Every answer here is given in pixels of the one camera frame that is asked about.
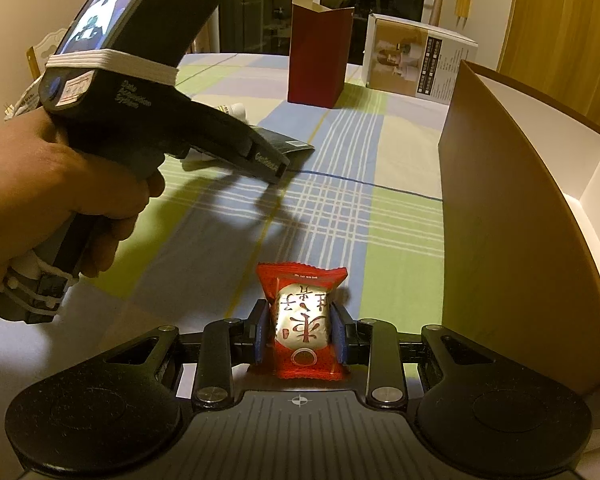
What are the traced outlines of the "person's left hand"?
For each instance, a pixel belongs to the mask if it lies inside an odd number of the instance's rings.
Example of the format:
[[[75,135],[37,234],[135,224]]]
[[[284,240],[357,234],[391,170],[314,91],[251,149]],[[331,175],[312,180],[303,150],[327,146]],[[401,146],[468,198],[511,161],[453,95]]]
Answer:
[[[0,285],[9,263],[47,240],[73,214],[104,216],[81,264],[94,278],[114,262],[138,215],[164,190],[155,171],[140,180],[117,162],[70,148],[64,130],[38,108],[0,126]]]

